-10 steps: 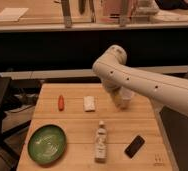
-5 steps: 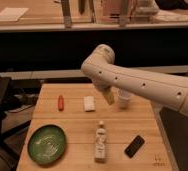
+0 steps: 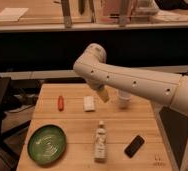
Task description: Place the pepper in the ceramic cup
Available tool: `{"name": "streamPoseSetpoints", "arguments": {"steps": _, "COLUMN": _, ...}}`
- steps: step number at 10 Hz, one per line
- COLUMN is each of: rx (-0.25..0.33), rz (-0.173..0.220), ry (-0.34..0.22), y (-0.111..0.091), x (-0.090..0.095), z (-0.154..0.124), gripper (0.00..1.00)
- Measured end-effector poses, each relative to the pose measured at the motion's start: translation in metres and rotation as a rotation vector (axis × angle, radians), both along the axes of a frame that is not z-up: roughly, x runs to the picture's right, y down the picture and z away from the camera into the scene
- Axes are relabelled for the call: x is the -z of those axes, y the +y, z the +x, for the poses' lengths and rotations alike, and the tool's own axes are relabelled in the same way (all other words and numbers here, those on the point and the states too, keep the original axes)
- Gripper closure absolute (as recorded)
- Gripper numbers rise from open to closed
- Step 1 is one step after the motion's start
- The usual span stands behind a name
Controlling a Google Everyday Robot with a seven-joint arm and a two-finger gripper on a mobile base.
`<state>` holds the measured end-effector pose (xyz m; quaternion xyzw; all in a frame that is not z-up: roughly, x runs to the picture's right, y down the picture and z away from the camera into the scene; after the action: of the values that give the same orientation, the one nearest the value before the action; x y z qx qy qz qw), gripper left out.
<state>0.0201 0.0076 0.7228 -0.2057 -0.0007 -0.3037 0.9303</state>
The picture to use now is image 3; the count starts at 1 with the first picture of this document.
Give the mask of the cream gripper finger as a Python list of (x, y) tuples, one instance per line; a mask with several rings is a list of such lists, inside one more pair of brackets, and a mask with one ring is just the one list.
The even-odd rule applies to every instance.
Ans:
[(100, 89), (97, 94), (103, 102), (109, 101), (109, 94), (105, 88)]

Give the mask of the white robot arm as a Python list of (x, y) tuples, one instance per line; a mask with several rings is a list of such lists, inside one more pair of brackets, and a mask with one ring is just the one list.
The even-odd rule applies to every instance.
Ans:
[(103, 100), (108, 99), (105, 87), (111, 86), (161, 104), (158, 119), (173, 166), (188, 171), (188, 73), (109, 65), (105, 49), (96, 43), (87, 46), (73, 69)]

